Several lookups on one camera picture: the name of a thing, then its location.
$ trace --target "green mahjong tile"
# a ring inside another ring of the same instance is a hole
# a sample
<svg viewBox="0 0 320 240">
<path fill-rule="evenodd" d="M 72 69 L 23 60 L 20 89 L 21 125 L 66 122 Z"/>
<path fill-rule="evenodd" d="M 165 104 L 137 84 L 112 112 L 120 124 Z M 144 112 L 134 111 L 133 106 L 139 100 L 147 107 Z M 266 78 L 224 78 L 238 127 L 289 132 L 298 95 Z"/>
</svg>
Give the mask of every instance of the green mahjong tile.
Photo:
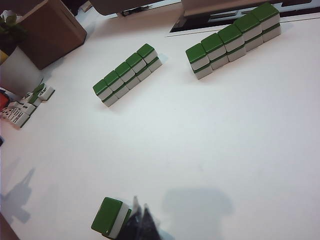
<svg viewBox="0 0 320 240">
<path fill-rule="evenodd" d="M 214 63 L 215 61 L 218 61 L 219 59 L 222 59 L 222 58 L 224 58 L 225 56 L 227 56 L 226 53 L 223 54 L 223 55 L 221 55 L 221 56 L 219 56 L 219 57 L 217 57 L 216 59 L 211 60 L 210 63 Z"/>
<path fill-rule="evenodd" d="M 128 63 L 126 63 L 125 61 L 123 63 L 121 63 L 116 69 L 116 73 L 122 77 L 123 75 L 125 75 L 127 72 L 129 72 L 130 70 L 130 66 Z"/>
<path fill-rule="evenodd" d="M 151 66 L 152 64 L 154 64 L 157 60 L 159 60 L 159 58 L 156 56 L 151 62 L 149 62 L 147 64 L 147 67 Z"/>
<path fill-rule="evenodd" d="M 106 82 L 104 79 L 98 81 L 93 87 L 93 91 L 95 95 L 100 95 L 104 90 L 108 88 Z"/>
<path fill-rule="evenodd" d="M 130 83 L 133 79 L 135 79 L 137 76 L 134 75 L 132 78 L 130 78 L 127 82 L 125 82 L 124 84 L 127 85 L 128 83 Z"/>
<path fill-rule="evenodd" d="M 104 77 L 104 81 L 108 86 L 111 86 L 119 79 L 118 74 L 115 70 L 111 71 L 107 76 Z"/>
<path fill-rule="evenodd" d="M 244 48 L 244 47 L 245 47 L 245 45 L 243 44 L 243 45 L 241 45 L 241 46 L 238 46 L 236 49 L 233 49 L 232 51 L 227 52 L 226 54 L 227 54 L 227 55 L 233 54 L 233 53 L 235 53 L 236 51 L 238 51 L 239 49 L 242 49 L 242 48 Z"/>
<path fill-rule="evenodd" d="M 228 44 L 242 36 L 241 31 L 234 24 L 230 24 L 218 31 L 218 35 L 224 44 Z"/>
<path fill-rule="evenodd" d="M 201 70 L 203 70 L 203 69 L 205 69 L 205 68 L 207 68 L 207 67 L 209 67 L 209 66 L 210 66 L 210 63 L 208 63 L 207 65 L 204 65 L 204 66 L 200 67 L 200 68 L 197 69 L 197 70 L 193 70 L 193 72 L 196 74 L 197 72 L 200 72 Z"/>
<path fill-rule="evenodd" d="M 105 99 L 101 100 L 101 102 L 104 103 L 105 101 L 107 101 L 108 99 L 110 99 L 113 95 L 115 95 L 114 92 L 111 93 L 109 96 L 107 96 Z"/>
<path fill-rule="evenodd" d="M 277 27 L 280 27 L 280 23 L 277 23 L 276 25 L 273 25 L 273 26 L 267 28 L 266 30 L 263 30 L 262 34 L 266 34 L 267 32 L 270 32 L 271 30 L 276 29 Z"/>
<path fill-rule="evenodd" d="M 105 197 L 93 220 L 91 228 L 99 233 L 108 235 L 115 224 L 121 206 L 122 201 Z"/>
<path fill-rule="evenodd" d="M 256 40 L 257 38 L 260 38 L 261 36 L 262 36 L 262 34 L 259 34 L 259 35 L 255 36 L 255 37 L 249 39 L 248 41 L 245 41 L 244 44 L 250 43 L 250 42 L 252 42 L 253 40 Z"/>
<path fill-rule="evenodd" d="M 185 51 L 186 56 L 191 64 L 204 58 L 207 54 L 201 43 L 198 43 Z"/>
<path fill-rule="evenodd" d="M 224 45 L 217 33 L 207 36 L 205 39 L 201 41 L 201 44 L 207 54 Z"/>
<path fill-rule="evenodd" d="M 145 58 L 148 56 L 152 51 L 155 50 L 152 46 L 150 46 L 148 43 L 143 45 L 142 47 L 139 48 L 138 51 L 136 51 L 137 54 L 139 54 L 142 58 Z"/>
<path fill-rule="evenodd" d="M 124 88 L 126 85 L 125 84 L 122 84 L 117 90 L 114 91 L 114 93 L 117 93 L 119 92 L 122 88 Z"/>
<path fill-rule="evenodd" d="M 130 57 L 128 57 L 125 61 L 131 68 L 137 65 L 142 60 L 142 57 L 138 53 L 133 53 Z"/>
<path fill-rule="evenodd" d="M 245 33 L 250 29 L 258 26 L 259 20 L 252 14 L 248 13 L 234 21 L 234 25 L 242 32 Z"/>
<path fill-rule="evenodd" d="M 269 2 L 265 2 L 264 4 L 256 7 L 251 11 L 251 13 L 260 21 L 263 22 L 274 15 L 277 15 L 279 11 L 272 6 Z"/>
<path fill-rule="evenodd" d="M 137 72 L 137 76 L 139 76 L 140 74 L 142 74 L 146 69 L 148 68 L 148 66 L 144 66 L 140 71 Z"/>
</svg>

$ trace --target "red object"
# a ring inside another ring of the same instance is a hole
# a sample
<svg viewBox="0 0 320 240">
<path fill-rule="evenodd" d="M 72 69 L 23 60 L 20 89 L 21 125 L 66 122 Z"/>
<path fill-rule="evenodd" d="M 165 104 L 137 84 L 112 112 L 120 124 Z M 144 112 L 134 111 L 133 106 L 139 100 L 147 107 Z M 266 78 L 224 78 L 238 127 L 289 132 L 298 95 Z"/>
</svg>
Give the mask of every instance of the red object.
<svg viewBox="0 0 320 240">
<path fill-rule="evenodd" d="M 0 92 L 0 111 L 7 106 L 9 103 L 9 98 Z"/>
</svg>

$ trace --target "row of mahjong tiles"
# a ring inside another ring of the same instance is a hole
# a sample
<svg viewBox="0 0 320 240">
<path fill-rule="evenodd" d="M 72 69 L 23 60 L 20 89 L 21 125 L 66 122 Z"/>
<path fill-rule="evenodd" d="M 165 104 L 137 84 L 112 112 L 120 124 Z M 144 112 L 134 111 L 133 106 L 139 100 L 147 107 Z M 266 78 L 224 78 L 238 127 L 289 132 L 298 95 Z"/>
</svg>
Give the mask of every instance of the row of mahjong tiles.
<svg viewBox="0 0 320 240">
<path fill-rule="evenodd" d="M 96 83 L 93 91 L 110 107 L 161 65 L 156 50 L 146 43 Z"/>
<path fill-rule="evenodd" d="M 194 74 L 201 79 L 280 33 L 279 11 L 266 2 L 185 52 Z"/>
</svg>

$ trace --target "green leaves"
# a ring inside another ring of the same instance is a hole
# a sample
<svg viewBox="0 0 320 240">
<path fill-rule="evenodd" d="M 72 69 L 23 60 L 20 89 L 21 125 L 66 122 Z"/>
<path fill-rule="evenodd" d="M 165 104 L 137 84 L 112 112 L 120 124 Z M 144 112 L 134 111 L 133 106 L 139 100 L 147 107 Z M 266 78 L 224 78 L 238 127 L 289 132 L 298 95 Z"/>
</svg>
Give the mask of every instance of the green leaves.
<svg viewBox="0 0 320 240">
<path fill-rule="evenodd" d="M 14 14 L 14 15 L 11 15 L 11 16 L 7 16 L 6 17 L 6 24 L 8 24 L 9 26 L 13 26 L 16 24 L 16 21 L 17 21 L 17 15 Z"/>
<path fill-rule="evenodd" d="M 33 94 L 37 94 L 39 93 L 42 89 L 44 89 L 45 84 L 41 83 L 39 86 L 37 86 L 34 90 L 33 90 Z"/>
</svg>

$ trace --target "black object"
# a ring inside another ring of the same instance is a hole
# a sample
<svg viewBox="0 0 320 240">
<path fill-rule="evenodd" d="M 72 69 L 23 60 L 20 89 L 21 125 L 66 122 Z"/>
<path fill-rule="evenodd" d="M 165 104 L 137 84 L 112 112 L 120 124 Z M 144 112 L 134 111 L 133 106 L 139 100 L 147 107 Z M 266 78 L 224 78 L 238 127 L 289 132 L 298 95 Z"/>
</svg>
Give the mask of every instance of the black object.
<svg viewBox="0 0 320 240">
<path fill-rule="evenodd" d="M 271 4 L 278 3 L 274 7 L 280 12 L 280 17 L 320 13 L 320 2 L 316 0 L 273 0 L 269 2 Z M 188 17 L 182 14 L 170 33 L 233 24 L 236 19 L 250 12 L 248 8 L 258 7 L 260 4 L 238 6 Z"/>
<path fill-rule="evenodd" d="M 131 15 L 131 14 L 142 12 L 142 11 L 147 10 L 149 8 L 150 8 L 150 6 L 140 6 L 140 7 L 136 7 L 134 9 L 131 9 L 131 10 L 122 11 L 121 15 L 126 17 L 126 16 Z"/>
<path fill-rule="evenodd" d="M 139 240 L 161 240 L 155 222 L 147 206 L 144 207 Z"/>
<path fill-rule="evenodd" d="M 129 218 L 126 225 L 121 229 L 116 240 L 137 240 L 141 226 L 141 207 Z"/>
</svg>

